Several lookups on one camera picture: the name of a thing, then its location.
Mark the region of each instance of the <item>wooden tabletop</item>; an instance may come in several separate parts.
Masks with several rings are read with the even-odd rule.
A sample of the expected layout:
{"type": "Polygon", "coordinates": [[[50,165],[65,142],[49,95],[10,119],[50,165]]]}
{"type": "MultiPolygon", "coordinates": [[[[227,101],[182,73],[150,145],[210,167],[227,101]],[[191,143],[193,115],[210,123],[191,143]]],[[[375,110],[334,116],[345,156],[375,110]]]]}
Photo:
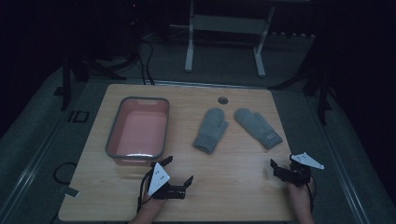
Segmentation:
{"type": "Polygon", "coordinates": [[[149,170],[120,166],[105,152],[106,141],[120,101],[127,96],[163,97],[170,103],[164,156],[174,156],[165,166],[172,185],[182,185],[191,175],[184,200],[168,200],[156,221],[258,221],[294,219],[286,185],[273,176],[270,159],[290,164],[290,148],[271,92],[253,89],[110,85],[82,151],[59,218],[64,221],[127,221],[135,215],[140,182],[149,170]],[[229,100],[218,103],[219,97],[229,100]],[[219,107],[229,122],[211,155],[192,147],[205,112],[219,107]],[[267,150],[234,119],[245,107],[260,112],[283,138],[267,150]]]}

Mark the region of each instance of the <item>human hand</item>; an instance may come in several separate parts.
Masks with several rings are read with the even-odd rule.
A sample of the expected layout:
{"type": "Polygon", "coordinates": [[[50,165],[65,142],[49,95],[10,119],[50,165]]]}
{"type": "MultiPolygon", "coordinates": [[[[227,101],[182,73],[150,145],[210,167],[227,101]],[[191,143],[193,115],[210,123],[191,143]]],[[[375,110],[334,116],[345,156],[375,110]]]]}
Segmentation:
{"type": "Polygon", "coordinates": [[[145,194],[140,204],[140,210],[129,224],[151,224],[160,214],[167,200],[154,199],[148,195],[148,187],[145,183],[145,194]]]}
{"type": "MultiPolygon", "coordinates": [[[[309,182],[309,188],[313,187],[313,178],[309,182]]],[[[300,224],[311,224],[315,223],[311,213],[311,199],[310,193],[306,185],[296,187],[295,185],[288,183],[289,199],[291,208],[294,211],[295,216],[300,224]]]]}

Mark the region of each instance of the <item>metal frame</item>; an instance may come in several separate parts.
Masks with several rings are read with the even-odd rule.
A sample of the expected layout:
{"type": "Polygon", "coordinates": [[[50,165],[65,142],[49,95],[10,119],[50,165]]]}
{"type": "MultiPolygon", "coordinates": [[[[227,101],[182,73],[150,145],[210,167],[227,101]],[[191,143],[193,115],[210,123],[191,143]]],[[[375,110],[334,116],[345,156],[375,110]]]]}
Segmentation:
{"type": "Polygon", "coordinates": [[[262,47],[264,45],[265,38],[268,35],[274,11],[275,6],[272,6],[266,20],[195,15],[194,0],[190,0],[189,45],[187,47],[186,64],[184,67],[185,71],[192,71],[192,61],[194,57],[194,30],[209,30],[260,35],[260,42],[253,48],[253,54],[256,61],[257,73],[259,77],[264,77],[265,71],[262,63],[262,47]]]}

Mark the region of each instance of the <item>black cable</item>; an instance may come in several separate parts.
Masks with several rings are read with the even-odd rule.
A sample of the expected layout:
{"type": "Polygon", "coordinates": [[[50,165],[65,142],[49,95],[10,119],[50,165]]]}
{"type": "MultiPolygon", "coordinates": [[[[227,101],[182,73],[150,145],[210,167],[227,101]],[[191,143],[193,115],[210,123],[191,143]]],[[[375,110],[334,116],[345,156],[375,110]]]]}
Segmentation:
{"type": "Polygon", "coordinates": [[[146,85],[146,80],[145,80],[145,72],[143,70],[144,65],[142,62],[142,58],[140,57],[140,54],[137,55],[137,58],[139,59],[140,64],[142,65],[142,80],[143,80],[143,85],[146,85]]]}
{"type": "MultiPolygon", "coordinates": [[[[62,180],[60,180],[60,179],[58,178],[58,176],[57,176],[57,173],[59,172],[59,170],[60,170],[61,168],[65,167],[66,165],[73,165],[73,166],[77,167],[77,165],[76,165],[74,162],[67,161],[67,162],[64,162],[64,163],[60,164],[58,167],[56,167],[56,169],[55,169],[55,170],[53,171],[53,173],[52,173],[52,178],[53,178],[57,183],[62,184],[62,185],[69,185],[69,184],[70,184],[70,181],[62,181],[62,180]]],[[[58,217],[58,216],[59,216],[59,210],[58,210],[58,212],[56,212],[56,214],[52,217],[52,219],[50,220],[50,223],[49,223],[49,224],[52,224],[52,223],[55,221],[56,217],[58,217]]]]}
{"type": "Polygon", "coordinates": [[[151,199],[152,199],[152,197],[149,197],[149,199],[147,199],[145,202],[142,202],[142,203],[140,204],[140,206],[143,205],[143,204],[145,204],[145,203],[147,203],[147,202],[150,201],[151,199]]]}
{"type": "Polygon", "coordinates": [[[150,199],[148,199],[147,201],[145,201],[145,202],[143,202],[142,203],[142,200],[143,200],[143,188],[144,188],[144,186],[145,186],[145,182],[146,182],[146,179],[149,177],[149,176],[151,176],[151,171],[149,171],[148,173],[146,173],[145,174],[145,176],[143,177],[143,179],[142,179],[142,182],[140,183],[140,192],[139,192],[139,197],[137,198],[137,211],[136,211],[136,213],[137,212],[139,212],[139,210],[140,210],[140,207],[142,206],[142,204],[143,203],[146,203],[146,202],[148,202],[150,199]]]}
{"type": "Polygon", "coordinates": [[[151,85],[154,86],[154,85],[155,85],[154,80],[152,79],[152,77],[151,77],[151,75],[150,75],[150,73],[149,73],[149,61],[150,61],[151,56],[152,56],[152,54],[153,54],[153,52],[154,52],[154,47],[152,47],[152,45],[151,45],[149,42],[147,42],[146,40],[144,40],[144,39],[142,39],[142,42],[145,43],[145,44],[147,44],[147,45],[149,45],[150,48],[151,48],[151,52],[150,52],[150,54],[149,54],[149,56],[148,56],[148,61],[146,62],[146,72],[147,72],[147,74],[148,74],[148,79],[149,79],[151,85]]]}
{"type": "Polygon", "coordinates": [[[316,194],[317,194],[317,182],[315,181],[315,179],[314,179],[313,176],[311,176],[311,178],[312,178],[312,181],[314,182],[314,193],[312,194],[312,190],[311,190],[311,188],[309,188],[309,185],[308,185],[308,184],[305,184],[305,185],[306,185],[306,188],[308,189],[309,201],[310,201],[310,203],[311,203],[311,213],[312,213],[312,211],[314,210],[314,200],[315,200],[315,196],[316,196],[316,194]]]}
{"type": "Polygon", "coordinates": [[[77,165],[74,162],[68,161],[68,162],[64,162],[61,165],[59,165],[52,173],[52,178],[59,184],[63,184],[63,185],[69,185],[70,181],[62,181],[58,178],[57,173],[58,171],[65,167],[66,165],[73,165],[74,167],[77,167],[77,165]]]}

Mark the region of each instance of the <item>mitten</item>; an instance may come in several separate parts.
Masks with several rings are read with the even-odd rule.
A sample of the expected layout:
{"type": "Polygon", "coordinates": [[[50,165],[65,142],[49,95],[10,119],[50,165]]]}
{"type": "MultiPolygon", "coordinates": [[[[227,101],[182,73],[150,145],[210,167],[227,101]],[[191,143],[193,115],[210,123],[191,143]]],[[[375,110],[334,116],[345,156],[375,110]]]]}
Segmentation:
{"type": "Polygon", "coordinates": [[[220,108],[209,109],[192,145],[207,154],[212,154],[227,127],[228,122],[224,120],[224,112],[220,108]]]}
{"type": "Polygon", "coordinates": [[[271,149],[283,142],[282,138],[260,113],[251,113],[246,108],[240,108],[235,111],[233,117],[251,136],[257,139],[267,149],[271,149]]]}

